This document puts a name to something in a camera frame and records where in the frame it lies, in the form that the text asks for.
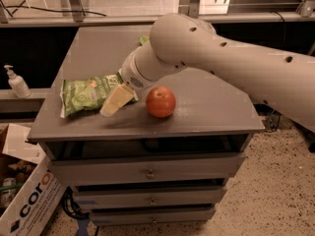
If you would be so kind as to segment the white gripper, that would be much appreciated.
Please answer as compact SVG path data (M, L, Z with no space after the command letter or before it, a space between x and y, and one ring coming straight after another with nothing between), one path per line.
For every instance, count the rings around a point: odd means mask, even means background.
M116 85L110 92L100 109L103 117L112 116L134 97L134 93L140 95L143 90L154 85L138 71L136 52L137 50L131 52L123 62L119 73L124 84Z

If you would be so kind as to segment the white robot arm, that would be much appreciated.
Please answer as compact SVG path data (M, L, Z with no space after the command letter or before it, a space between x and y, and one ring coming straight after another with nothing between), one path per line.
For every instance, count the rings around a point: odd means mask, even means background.
M315 132L315 58L217 35L200 19L167 14L151 27L149 41L131 52L100 114L109 117L136 92L186 68L210 72L255 100Z

